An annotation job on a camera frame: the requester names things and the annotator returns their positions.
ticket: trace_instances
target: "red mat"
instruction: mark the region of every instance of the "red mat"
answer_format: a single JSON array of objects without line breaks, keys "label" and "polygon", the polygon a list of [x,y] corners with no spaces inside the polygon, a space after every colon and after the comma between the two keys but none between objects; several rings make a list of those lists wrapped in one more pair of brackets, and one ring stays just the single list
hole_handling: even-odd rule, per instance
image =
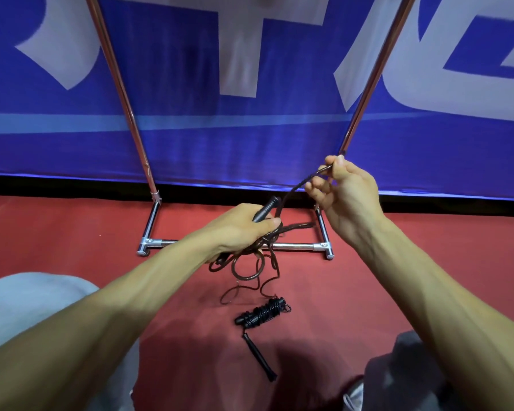
[{"label": "red mat", "polygon": [[[0,277],[42,271],[83,277],[102,287],[142,259],[135,255],[151,204],[107,200],[0,197]],[[180,238],[225,207],[165,205],[153,237]],[[284,223],[311,212],[285,210]],[[390,215],[469,290],[514,319],[514,218]],[[142,336],[137,411],[313,409],[335,396],[371,357],[390,351],[409,329],[397,306],[355,252],[335,236],[335,259],[281,253],[272,285],[293,312],[250,331],[278,380],[269,383],[232,320],[264,302],[233,285],[227,271],[202,268],[169,300]],[[293,231],[285,241],[314,241]],[[263,273],[272,274],[269,269]]]}]

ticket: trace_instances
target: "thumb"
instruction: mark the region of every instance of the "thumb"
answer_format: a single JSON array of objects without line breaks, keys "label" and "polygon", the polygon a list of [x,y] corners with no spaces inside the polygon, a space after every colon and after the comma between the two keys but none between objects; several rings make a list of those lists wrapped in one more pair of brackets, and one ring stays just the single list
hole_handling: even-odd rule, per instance
[{"label": "thumb", "polygon": [[273,217],[272,219],[264,219],[255,224],[255,229],[257,230],[259,236],[262,237],[263,235],[266,235],[269,232],[274,231],[277,227],[279,227],[280,222],[281,220],[279,217]]},{"label": "thumb", "polygon": [[333,162],[333,168],[332,168],[332,177],[333,179],[340,181],[343,179],[346,179],[350,176],[350,173],[346,169],[345,166],[345,158],[341,154],[335,158],[335,161]]}]

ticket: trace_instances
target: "hand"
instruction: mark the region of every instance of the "hand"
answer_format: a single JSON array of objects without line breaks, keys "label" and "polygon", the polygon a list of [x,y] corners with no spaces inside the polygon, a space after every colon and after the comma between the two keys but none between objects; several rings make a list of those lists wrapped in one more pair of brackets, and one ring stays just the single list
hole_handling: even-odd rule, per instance
[{"label": "hand", "polygon": [[280,225],[280,218],[267,218],[261,222],[252,219],[262,205],[242,203],[212,220],[200,231],[209,234],[217,244],[217,254],[240,251],[258,238],[274,231]]},{"label": "hand", "polygon": [[305,190],[325,211],[333,230],[356,249],[386,219],[379,204],[379,188],[371,174],[343,156],[326,157],[326,164],[332,163],[327,175],[337,185],[314,177]]}]

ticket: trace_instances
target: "person's left arm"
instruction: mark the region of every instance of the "person's left arm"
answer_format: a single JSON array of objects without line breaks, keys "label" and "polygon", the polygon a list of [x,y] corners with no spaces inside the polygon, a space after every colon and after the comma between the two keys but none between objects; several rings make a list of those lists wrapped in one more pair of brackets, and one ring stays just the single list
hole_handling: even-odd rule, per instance
[{"label": "person's left arm", "polygon": [[242,204],[128,274],[0,346],[0,410],[81,410],[156,312],[206,261],[246,248],[280,223]]}]

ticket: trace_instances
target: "person's left hand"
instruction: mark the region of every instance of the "person's left hand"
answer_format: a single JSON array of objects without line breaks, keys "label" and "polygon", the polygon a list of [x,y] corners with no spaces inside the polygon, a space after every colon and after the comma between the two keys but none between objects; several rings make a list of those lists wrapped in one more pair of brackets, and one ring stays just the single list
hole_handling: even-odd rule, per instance
[{"label": "person's left hand", "polygon": [[261,208],[262,205],[241,203],[209,222],[201,231],[208,233],[217,243],[218,254],[240,251],[280,225],[279,217],[252,222]]}]

